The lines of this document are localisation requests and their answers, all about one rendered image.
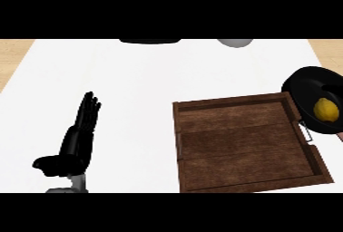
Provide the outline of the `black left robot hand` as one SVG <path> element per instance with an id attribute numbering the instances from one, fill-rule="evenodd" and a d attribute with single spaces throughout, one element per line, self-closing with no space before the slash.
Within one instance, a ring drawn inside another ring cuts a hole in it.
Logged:
<path id="1" fill-rule="evenodd" d="M 45 177 L 78 176 L 85 172 L 92 153 L 92 132 L 101 103 L 91 92 L 84 94 L 73 125 L 67 128 L 58 154 L 38 158 L 32 167 Z"/>

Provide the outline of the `brown wooden tray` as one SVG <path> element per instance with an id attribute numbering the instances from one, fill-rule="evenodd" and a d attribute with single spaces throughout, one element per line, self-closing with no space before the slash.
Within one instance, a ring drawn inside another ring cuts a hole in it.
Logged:
<path id="1" fill-rule="evenodd" d="M 178 191 L 257 192 L 331 183 L 286 92 L 172 104 Z"/>

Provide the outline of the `black pot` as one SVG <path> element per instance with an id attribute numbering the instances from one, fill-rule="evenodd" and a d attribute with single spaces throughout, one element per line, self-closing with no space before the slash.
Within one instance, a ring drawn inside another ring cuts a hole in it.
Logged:
<path id="1" fill-rule="evenodd" d="M 307 66 L 292 73 L 280 90 L 292 97 L 305 127 L 322 134 L 343 132 L 343 76 L 322 67 Z M 319 98 L 328 99 L 338 108 L 333 122 L 319 121 L 314 117 L 313 107 Z"/>

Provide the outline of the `yellow lemon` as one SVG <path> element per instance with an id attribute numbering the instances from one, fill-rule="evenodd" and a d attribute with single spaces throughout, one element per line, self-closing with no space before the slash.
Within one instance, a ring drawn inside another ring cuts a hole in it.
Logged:
<path id="1" fill-rule="evenodd" d="M 335 122 L 338 119 L 338 108 L 325 98 L 319 98 L 313 106 L 314 117 L 319 121 Z"/>

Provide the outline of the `black rounded object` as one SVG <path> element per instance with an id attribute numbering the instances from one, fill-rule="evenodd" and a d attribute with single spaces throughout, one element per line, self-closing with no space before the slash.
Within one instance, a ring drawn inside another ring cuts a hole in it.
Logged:
<path id="1" fill-rule="evenodd" d="M 119 39 L 127 44 L 174 44 L 180 39 Z"/>

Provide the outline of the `grey rounded object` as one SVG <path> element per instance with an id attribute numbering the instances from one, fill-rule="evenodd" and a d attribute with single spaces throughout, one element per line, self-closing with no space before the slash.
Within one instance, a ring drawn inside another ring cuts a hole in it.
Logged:
<path id="1" fill-rule="evenodd" d="M 220 39 L 218 42 L 227 47 L 240 48 L 251 43 L 251 39 Z"/>

